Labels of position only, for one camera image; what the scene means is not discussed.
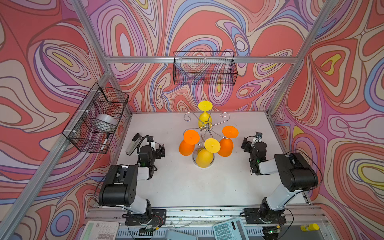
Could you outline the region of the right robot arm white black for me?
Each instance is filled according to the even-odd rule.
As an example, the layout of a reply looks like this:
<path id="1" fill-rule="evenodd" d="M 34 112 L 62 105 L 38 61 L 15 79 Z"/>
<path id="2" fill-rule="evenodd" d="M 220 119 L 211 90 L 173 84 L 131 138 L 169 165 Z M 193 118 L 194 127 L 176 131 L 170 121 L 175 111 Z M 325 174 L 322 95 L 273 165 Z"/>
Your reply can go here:
<path id="1" fill-rule="evenodd" d="M 269 176 L 278 173 L 281 183 L 271 195 L 263 198 L 258 208 L 245 208 L 242 216 L 247 224 L 285 224 L 285 206 L 297 194 L 310 191 L 319 184 L 318 175 L 300 153 L 275 154 L 267 160 L 267 144 L 254 136 L 244 138 L 241 148 L 250 154 L 251 174 Z"/>

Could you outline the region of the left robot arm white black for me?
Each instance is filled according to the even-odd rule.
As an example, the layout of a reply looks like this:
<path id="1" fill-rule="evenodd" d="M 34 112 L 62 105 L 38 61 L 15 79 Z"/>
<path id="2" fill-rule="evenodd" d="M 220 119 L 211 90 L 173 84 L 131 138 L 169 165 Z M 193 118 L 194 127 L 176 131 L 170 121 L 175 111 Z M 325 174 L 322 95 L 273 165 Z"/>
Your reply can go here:
<path id="1" fill-rule="evenodd" d="M 153 136 L 136 134 L 128 154 L 136 153 L 133 165 L 114 165 L 103 178 L 97 202 L 101 207 L 120 207 L 127 226 L 162 226 L 166 210 L 153 210 L 149 200 L 138 194 L 138 182 L 151 180 L 158 168 L 155 161 L 165 157 L 165 146 L 154 141 Z"/>

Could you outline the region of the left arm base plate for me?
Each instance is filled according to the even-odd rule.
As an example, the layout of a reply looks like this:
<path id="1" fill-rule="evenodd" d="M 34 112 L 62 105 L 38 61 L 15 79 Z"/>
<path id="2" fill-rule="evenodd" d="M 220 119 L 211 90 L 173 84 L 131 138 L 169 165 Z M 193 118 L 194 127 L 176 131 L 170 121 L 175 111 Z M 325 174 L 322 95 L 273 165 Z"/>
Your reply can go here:
<path id="1" fill-rule="evenodd" d="M 166 223 L 167 210 L 166 209 L 154 209 L 147 210 L 144 214 L 134 215 L 130 212 L 126 212 L 122 215 L 125 219 L 125 225 L 127 226 L 149 226 L 149 227 L 161 227 Z"/>

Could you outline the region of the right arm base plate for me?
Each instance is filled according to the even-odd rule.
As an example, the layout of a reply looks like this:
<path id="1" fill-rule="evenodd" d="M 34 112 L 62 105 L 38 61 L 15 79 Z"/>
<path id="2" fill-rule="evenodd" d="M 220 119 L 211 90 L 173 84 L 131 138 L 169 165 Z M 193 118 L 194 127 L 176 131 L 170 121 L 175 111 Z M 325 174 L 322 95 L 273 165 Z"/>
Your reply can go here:
<path id="1" fill-rule="evenodd" d="M 283 225 L 287 222 L 284 210 L 261 210 L 259 208 L 245 208 L 241 217 L 246 218 L 247 224 Z"/>

